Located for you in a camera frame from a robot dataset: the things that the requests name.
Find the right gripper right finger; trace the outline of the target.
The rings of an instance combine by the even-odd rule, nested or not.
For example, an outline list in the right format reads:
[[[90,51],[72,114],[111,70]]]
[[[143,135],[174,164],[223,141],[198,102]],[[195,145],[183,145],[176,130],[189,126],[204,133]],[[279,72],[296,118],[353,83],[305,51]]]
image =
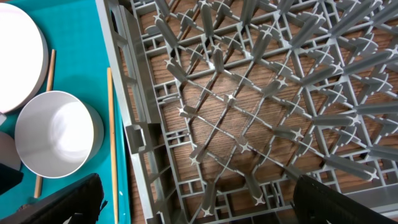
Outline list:
[[[299,224],[396,223],[307,175],[298,178],[293,203]]]

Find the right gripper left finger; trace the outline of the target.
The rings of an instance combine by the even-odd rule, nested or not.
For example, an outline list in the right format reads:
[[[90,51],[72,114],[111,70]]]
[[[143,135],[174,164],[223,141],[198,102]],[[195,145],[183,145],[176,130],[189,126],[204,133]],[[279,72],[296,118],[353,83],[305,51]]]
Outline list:
[[[1,224],[96,223],[103,199],[100,176],[92,173],[1,219]]]

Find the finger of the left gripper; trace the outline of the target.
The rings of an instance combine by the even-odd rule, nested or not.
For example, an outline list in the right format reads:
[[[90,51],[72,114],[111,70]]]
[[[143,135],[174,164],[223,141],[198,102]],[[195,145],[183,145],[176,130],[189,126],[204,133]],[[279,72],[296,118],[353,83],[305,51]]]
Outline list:
[[[0,163],[0,195],[22,182],[24,174]]]

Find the pink small bowl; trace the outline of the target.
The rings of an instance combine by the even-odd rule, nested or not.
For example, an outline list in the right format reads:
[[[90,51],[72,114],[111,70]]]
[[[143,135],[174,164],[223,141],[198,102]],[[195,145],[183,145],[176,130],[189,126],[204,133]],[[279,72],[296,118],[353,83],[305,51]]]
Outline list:
[[[17,153],[15,141],[10,135],[0,132],[1,163],[15,170],[21,169],[21,159]]]

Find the grey-green bowl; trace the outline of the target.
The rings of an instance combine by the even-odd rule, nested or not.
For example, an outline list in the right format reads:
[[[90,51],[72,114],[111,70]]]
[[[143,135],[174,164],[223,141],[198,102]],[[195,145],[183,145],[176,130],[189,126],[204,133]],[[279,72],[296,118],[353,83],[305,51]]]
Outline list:
[[[59,179],[80,169],[100,150],[104,125],[98,112],[64,91],[31,99],[15,127],[17,153],[33,173]]]

